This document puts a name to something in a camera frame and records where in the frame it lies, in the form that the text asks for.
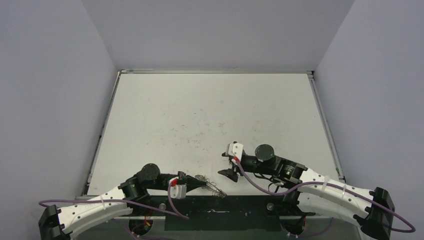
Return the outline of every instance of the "white tabletop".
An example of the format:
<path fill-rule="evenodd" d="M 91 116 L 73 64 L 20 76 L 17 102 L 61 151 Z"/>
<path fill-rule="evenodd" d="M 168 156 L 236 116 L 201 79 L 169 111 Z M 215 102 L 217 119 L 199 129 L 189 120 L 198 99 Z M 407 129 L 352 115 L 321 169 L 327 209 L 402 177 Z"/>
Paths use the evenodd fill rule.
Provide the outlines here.
<path fill-rule="evenodd" d="M 233 141 L 249 155 L 269 144 L 277 156 L 338 179 L 306 74 L 122 74 L 88 194 L 103 194 L 155 163 L 161 173 L 206 175 L 228 195 L 262 195 L 244 177 L 235 183 L 217 174 L 231 167 L 221 153 Z"/>

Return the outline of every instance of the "purple cable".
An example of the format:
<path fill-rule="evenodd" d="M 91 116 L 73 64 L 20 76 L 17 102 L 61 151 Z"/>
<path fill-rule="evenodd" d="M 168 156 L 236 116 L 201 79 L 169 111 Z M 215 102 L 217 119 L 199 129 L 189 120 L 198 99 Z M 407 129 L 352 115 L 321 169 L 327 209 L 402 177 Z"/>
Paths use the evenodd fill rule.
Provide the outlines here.
<path fill-rule="evenodd" d="M 291 193 L 291 192 L 295 191 L 296 189 L 298 189 L 298 188 L 300 188 L 300 187 L 302 187 L 302 186 L 305 186 L 305 185 L 324 185 L 324 182 L 322 182 L 322 181 L 308 181 L 308 182 L 300 183 L 300 184 L 298 184 L 298 185 L 296 185 L 296 186 L 294 186 L 294 187 L 292 187 L 292 188 L 288 189 L 288 190 L 287 190 L 287 191 L 285 191 L 285 192 L 274 193 L 274 192 L 272 192 L 272 191 L 265 190 L 265 189 L 263 189 L 262 187 L 260 187 L 259 185 L 257 185 L 256 183 L 254 183 L 254 182 L 252 181 L 252 179 L 246 175 L 245 170 L 243 169 L 243 167 L 242 167 L 242 165 L 240 164 L 240 162 L 239 162 L 239 161 L 236 161 L 236 163 L 237 163 L 238 168 L 240 169 L 240 172 L 243 174 L 243 176 L 246 178 L 246 180 L 247 180 L 250 184 L 252 184 L 252 185 L 253 185 L 255 188 L 257 188 L 259 191 L 261 191 L 261 192 L 263 192 L 263 193 L 266 193 L 266 194 L 269 194 L 269 195 L 273 195 L 273 196 L 283 196 L 283 195 L 287 195 L 287 194 L 289 194 L 289 193 Z M 340 189 L 340 190 L 344 190 L 344 191 L 346 191 L 346 192 L 347 192 L 347 193 L 349 193 L 349 194 L 352 194 L 352 195 L 354 195 L 354 196 L 357 196 L 358 198 L 360 198 L 360 199 L 362 199 L 362 200 L 365 200 L 365 201 L 367 201 L 367 202 L 369 202 L 369 203 L 371 203 L 371 204 L 373 204 L 373 205 L 375 205 L 375 206 L 377 206 L 377 207 L 379 207 L 379 208 L 381 208 L 381 209 L 385 210 L 386 212 L 388 212 L 389 214 L 391 214 L 391 215 L 395 216 L 396 218 L 398 218 L 399 220 L 401 220 L 402 222 L 404 222 L 406 225 L 408 225 L 408 227 L 410 227 L 410 228 L 411 228 L 411 229 L 398 229 L 398 228 L 392 228 L 391 230 L 392 230 L 393 232 L 399 232 L 399 233 L 414 233 L 414 232 L 416 231 L 415 227 L 414 227 L 414 226 L 413 226 L 410 222 L 408 222 L 405 218 L 401 217 L 399 214 L 397 214 L 396 212 L 394 212 L 394 211 L 392 211 L 392 210 L 388 209 L 387 207 L 385 207 L 385 206 L 381 205 L 380 203 L 375 202 L 375 201 L 373 201 L 373 200 L 370 200 L 370 199 L 368 199 L 368 198 L 366 198 L 366 197 L 364 197 L 364 196 L 362 196 L 362 195 L 359 195 L 359 194 L 357 194 L 357 193 L 355 193 L 355 192 L 353 192 L 353 191 L 351 191 L 351 190 L 349 190 L 349 189 L 344 189 L 343 187 L 338 186 L 338 185 L 336 185 L 336 184 L 327 183 L 327 186 L 330 186 L 330 187 L 333 187 L 333 188 L 336 188 L 336 189 Z"/>
<path fill-rule="evenodd" d="M 129 235 L 131 235 L 131 237 L 133 239 L 139 240 L 139 238 L 127 226 L 125 226 L 123 223 L 121 223 L 120 221 L 118 221 L 116 219 L 112 219 L 112 221 L 114 221 L 116 224 L 120 225 L 123 229 L 125 229 L 125 231 L 127 233 L 129 233 Z M 140 238 L 142 238 L 142 239 L 150 239 L 150 240 L 172 240 L 170 238 L 154 237 L 154 236 L 140 236 Z"/>
<path fill-rule="evenodd" d="M 330 228 L 333 226 L 333 224 L 334 224 L 334 218 L 332 217 L 331 219 L 330 219 L 330 223 L 328 224 L 328 226 L 326 227 L 326 228 L 324 228 L 322 231 L 319 231 L 319 232 L 315 232 L 315 233 L 309 233 L 309 234 L 300 234 L 300 235 L 297 235 L 297 237 L 298 238 L 310 238 L 310 237 L 316 237 L 316 236 L 319 236 L 319 235 L 321 235 L 321 234 L 325 234 L 328 230 L 330 230 Z"/>
<path fill-rule="evenodd" d="M 185 220 L 189 220 L 190 218 L 188 216 L 182 215 L 181 212 L 179 212 L 177 210 L 177 208 L 174 206 L 174 203 L 172 202 L 172 198 L 171 198 L 171 184 L 172 183 L 170 182 L 169 185 L 168 185 L 168 202 L 169 202 L 169 205 L 171 205 L 172 210 L 175 212 L 175 214 L 177 216 L 179 216 L 179 217 L 181 217 Z"/>
<path fill-rule="evenodd" d="M 132 205 L 136 205 L 136 206 L 139 206 L 139 207 L 152 209 L 152 210 L 155 210 L 155 211 L 159 211 L 159 212 L 163 212 L 163 213 L 166 213 L 166 214 L 171 214 L 171 215 L 180 217 L 180 215 L 178 215 L 177 213 L 172 212 L 172 211 L 162 210 L 162 209 L 159 209 L 159 208 L 154 207 L 154 206 L 149 206 L 149 205 L 145 205 L 145 204 L 142 204 L 142 203 L 138 203 L 138 202 L 130 201 L 130 200 L 125 200 L 125 199 L 104 199 L 103 202 L 104 203 L 127 203 L 127 204 L 132 204 Z M 100 203 L 102 203 L 102 201 L 101 200 L 48 199 L 48 200 L 43 200 L 43 201 L 38 202 L 38 204 L 40 206 L 47 208 L 48 205 L 46 205 L 46 203 L 100 204 Z"/>

